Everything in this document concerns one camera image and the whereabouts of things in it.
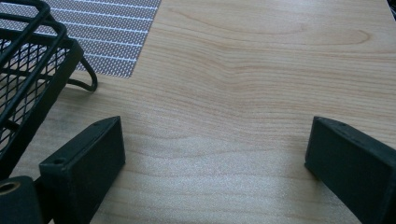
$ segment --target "light wood surface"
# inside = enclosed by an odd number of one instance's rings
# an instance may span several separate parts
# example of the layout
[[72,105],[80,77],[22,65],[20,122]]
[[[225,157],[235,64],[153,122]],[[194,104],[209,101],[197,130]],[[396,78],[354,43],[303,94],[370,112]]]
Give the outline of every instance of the light wood surface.
[[163,0],[133,76],[65,88],[14,175],[120,115],[126,165],[92,223],[359,223],[307,140],[318,115],[396,147],[395,59],[385,0]]

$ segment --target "wood grain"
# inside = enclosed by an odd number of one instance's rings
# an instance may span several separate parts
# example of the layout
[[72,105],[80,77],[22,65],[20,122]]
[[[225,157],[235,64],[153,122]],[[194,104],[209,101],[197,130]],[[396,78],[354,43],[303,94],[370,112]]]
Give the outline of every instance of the wood grain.
[[92,223],[359,223],[304,153],[315,115],[396,147],[395,28],[380,0],[163,0],[133,76],[65,88],[14,175],[120,115]]

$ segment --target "round hole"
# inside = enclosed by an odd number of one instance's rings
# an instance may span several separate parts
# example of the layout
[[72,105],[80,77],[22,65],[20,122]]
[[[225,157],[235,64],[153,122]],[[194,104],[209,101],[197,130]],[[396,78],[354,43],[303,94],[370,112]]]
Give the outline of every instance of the round hole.
[[56,159],[55,161],[53,161],[53,163],[54,163],[55,165],[59,165],[59,164],[64,163],[64,161],[65,161],[64,158],[58,158],[58,159]]
[[10,193],[15,189],[17,189],[19,186],[20,186],[20,182],[9,182],[0,185],[0,195]]

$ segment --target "black plastic block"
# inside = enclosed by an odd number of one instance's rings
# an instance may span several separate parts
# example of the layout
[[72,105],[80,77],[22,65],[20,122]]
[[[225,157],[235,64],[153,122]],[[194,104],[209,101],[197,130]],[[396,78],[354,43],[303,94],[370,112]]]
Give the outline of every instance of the black plastic block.
[[345,123],[315,117],[305,167],[362,223],[396,223],[393,148]]
[[124,163],[120,117],[94,123],[41,162],[59,206],[55,223],[90,223]]

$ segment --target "wire rack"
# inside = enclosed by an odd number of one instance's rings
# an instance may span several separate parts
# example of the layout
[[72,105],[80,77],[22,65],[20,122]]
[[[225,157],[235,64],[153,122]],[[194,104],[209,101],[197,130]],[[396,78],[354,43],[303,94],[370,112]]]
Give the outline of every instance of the wire rack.
[[[21,28],[0,27],[1,180],[9,177],[64,86],[95,91],[97,78],[78,42],[67,37],[66,28],[51,17],[46,3],[5,0],[0,4],[18,4],[29,11],[0,12],[1,25],[13,22],[12,27]],[[89,71],[91,85],[70,78],[78,63]]]

